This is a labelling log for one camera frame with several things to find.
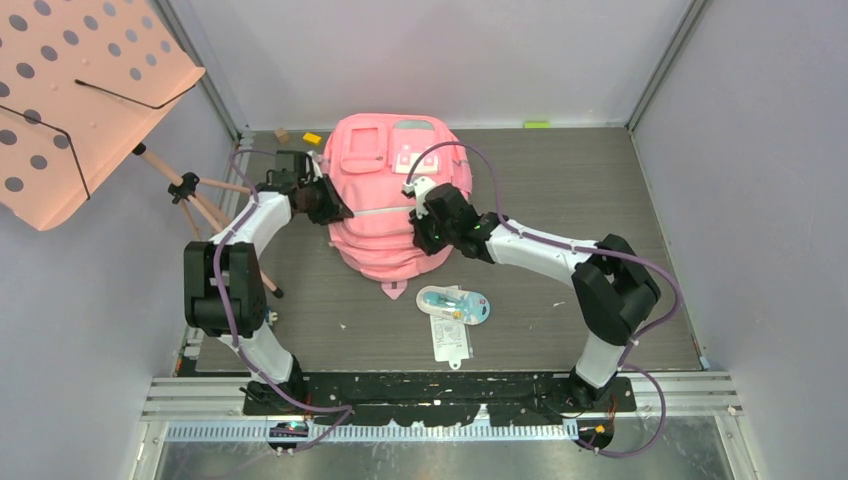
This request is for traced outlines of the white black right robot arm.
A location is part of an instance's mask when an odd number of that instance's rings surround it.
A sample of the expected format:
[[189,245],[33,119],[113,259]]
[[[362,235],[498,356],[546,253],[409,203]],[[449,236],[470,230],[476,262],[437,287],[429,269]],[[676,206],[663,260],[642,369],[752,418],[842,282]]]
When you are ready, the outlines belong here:
[[661,298],[629,243],[612,234],[578,241],[494,212],[480,214],[455,185],[423,177],[403,185],[402,193],[415,202],[413,243],[425,254],[452,247],[469,259],[520,267],[573,289],[589,335],[566,388],[584,410],[605,403],[627,345]]

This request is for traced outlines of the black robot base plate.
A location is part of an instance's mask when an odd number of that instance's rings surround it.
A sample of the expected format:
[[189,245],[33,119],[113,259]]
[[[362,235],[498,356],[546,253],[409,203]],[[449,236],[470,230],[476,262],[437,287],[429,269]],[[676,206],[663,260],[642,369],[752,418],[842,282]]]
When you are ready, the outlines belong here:
[[305,415],[332,425],[345,408],[355,426],[448,427],[485,415],[494,426],[544,426],[560,420],[636,410],[629,379],[613,380],[603,396],[585,406],[565,374],[551,372],[310,373],[296,386],[295,406],[270,387],[242,387],[247,416]]

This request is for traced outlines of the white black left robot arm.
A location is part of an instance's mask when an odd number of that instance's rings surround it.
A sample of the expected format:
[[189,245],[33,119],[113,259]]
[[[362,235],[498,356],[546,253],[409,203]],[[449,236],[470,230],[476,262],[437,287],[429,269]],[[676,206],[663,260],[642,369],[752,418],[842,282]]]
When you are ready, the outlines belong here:
[[245,364],[252,393],[266,394],[280,412],[298,412],[307,398],[295,355],[277,340],[266,318],[268,302],[259,257],[270,240],[298,214],[321,226],[350,219],[311,152],[288,150],[290,169],[271,170],[248,186],[242,211],[207,241],[183,253],[187,324],[227,345]]

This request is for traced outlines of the pink student backpack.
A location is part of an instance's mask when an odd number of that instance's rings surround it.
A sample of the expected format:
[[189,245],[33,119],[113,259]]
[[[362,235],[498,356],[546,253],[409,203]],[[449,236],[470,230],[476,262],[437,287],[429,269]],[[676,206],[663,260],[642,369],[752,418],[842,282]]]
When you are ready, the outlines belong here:
[[414,246],[409,216],[415,202],[402,193],[407,177],[426,176],[470,195],[466,151],[444,122],[423,115],[350,115],[330,134],[321,170],[352,212],[330,224],[331,245],[390,299],[397,299],[410,279],[446,261],[449,248],[428,256]]

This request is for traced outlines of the white ruler set package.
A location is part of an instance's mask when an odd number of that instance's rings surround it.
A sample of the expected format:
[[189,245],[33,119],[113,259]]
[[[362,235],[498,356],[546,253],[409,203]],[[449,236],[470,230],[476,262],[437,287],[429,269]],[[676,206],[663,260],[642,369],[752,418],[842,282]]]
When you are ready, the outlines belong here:
[[468,325],[429,316],[434,359],[458,370],[464,360],[473,357]]

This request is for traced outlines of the packaged blue correction tape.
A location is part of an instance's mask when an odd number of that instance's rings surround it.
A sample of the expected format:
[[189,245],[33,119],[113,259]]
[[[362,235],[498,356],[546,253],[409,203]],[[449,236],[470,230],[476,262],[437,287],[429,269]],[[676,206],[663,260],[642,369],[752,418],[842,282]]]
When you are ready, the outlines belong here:
[[491,302],[485,296],[458,286],[423,287],[415,301],[425,314],[468,326],[482,324],[492,312]]

